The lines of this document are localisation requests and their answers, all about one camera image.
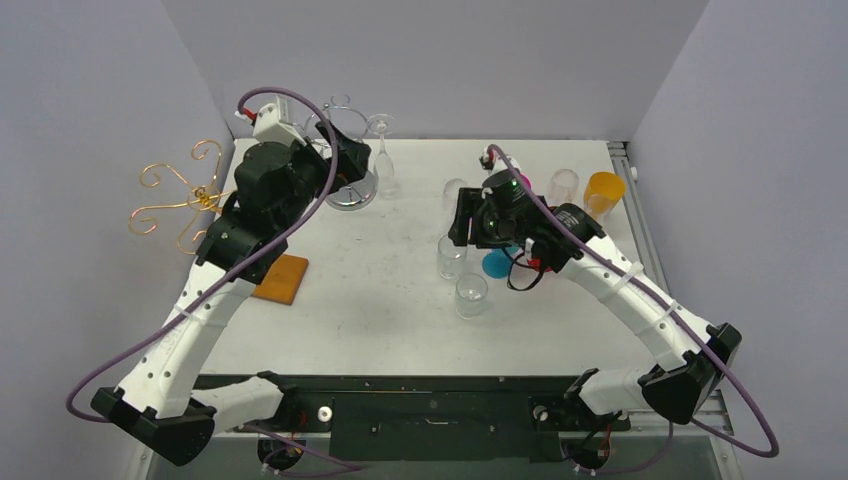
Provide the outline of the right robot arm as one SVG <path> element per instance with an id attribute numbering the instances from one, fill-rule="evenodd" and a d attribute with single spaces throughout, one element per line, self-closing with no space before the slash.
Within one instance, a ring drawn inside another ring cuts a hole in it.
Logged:
<path id="1" fill-rule="evenodd" d="M 459 189 L 448 236 L 457 246 L 517 246 L 542 271 L 560 273 L 594 296 L 639 339 L 655 363 L 587 370 L 564 400 L 566 418 L 588 427 L 601 416 L 650 408 L 680 425 L 692 421 L 741 342 L 728 323 L 714 326 L 657 290 L 601 225 L 579 206 L 564 203 L 544 214 L 507 170 L 480 188 Z"/>

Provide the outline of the red wine glass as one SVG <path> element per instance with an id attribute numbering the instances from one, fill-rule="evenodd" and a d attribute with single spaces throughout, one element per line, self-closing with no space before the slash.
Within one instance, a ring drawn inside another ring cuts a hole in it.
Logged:
<path id="1" fill-rule="evenodd" d="M 533 270 L 540 272 L 549 272 L 552 270 L 550 264 L 544 260 L 531 258 L 526 262 L 526 265 Z"/>

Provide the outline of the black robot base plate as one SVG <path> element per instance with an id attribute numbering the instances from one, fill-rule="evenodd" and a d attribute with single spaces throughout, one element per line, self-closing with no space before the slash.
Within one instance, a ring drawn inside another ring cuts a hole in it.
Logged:
<path id="1" fill-rule="evenodd" d="M 631 428 L 577 404 L 574 376 L 321 376 L 265 371 L 283 389 L 260 426 L 325 440 L 346 461 L 554 461 Z"/>

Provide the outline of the clear wine glass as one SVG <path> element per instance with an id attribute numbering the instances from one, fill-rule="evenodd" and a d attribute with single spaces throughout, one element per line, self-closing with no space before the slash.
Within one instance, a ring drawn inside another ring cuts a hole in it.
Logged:
<path id="1" fill-rule="evenodd" d="M 579 175 L 571 169 L 559 169 L 551 177 L 546 192 L 549 206 L 557 207 L 564 203 L 573 203 L 580 184 Z"/>

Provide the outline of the clear champagne flute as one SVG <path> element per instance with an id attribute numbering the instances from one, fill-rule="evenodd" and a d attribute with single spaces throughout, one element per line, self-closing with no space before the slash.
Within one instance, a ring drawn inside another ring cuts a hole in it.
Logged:
<path id="1" fill-rule="evenodd" d="M 373 171 L 377 177 L 378 194 L 385 199 L 394 199 L 399 194 L 399 184 L 395 178 L 395 169 L 391 156 L 387 152 L 386 136 L 396 123 L 388 114 L 375 114 L 368 119 L 368 131 L 379 140 L 378 151 L 373 162 Z"/>

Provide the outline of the blue wine glass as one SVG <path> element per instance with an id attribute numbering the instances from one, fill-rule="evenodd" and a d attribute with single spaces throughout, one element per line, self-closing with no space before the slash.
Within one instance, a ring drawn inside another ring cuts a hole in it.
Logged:
<path id="1" fill-rule="evenodd" d="M 505 250 L 506 253 L 500 249 L 493 249 L 483 257 L 481 268 L 488 277 L 503 279 L 508 276 L 512 258 L 518 248 L 506 247 Z"/>

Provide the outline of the pink wine glass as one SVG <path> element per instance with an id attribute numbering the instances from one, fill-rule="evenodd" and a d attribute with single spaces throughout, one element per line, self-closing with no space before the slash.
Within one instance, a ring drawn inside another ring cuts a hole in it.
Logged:
<path id="1" fill-rule="evenodd" d="M 523 174 L 520 174 L 519 177 L 526 184 L 527 188 L 532 192 L 532 184 L 531 184 L 530 180 Z"/>

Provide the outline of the clear patterned glass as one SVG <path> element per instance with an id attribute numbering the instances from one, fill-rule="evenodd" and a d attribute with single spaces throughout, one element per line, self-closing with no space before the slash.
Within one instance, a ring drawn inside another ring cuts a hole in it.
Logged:
<path id="1" fill-rule="evenodd" d="M 463 319 L 479 317 L 487 306 L 488 283 L 475 273 L 460 276 L 455 283 L 454 301 L 457 315 Z"/>
<path id="2" fill-rule="evenodd" d="M 439 275 L 445 280 L 457 280 L 465 272 L 467 252 L 466 246 L 457 246 L 448 235 L 443 235 L 437 244 Z"/>

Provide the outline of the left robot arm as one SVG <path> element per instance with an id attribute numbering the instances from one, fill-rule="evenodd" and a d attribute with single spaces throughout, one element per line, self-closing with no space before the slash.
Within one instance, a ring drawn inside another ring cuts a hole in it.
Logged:
<path id="1" fill-rule="evenodd" d="M 305 140 L 256 142 L 232 171 L 234 190 L 201 242 L 168 322 L 137 365 L 92 408 L 170 463 L 193 461 L 221 432 L 264 421 L 291 427 L 298 402 L 270 372 L 199 390 L 201 369 L 233 315 L 330 194 L 366 178 L 370 147 L 329 122 L 330 151 Z"/>

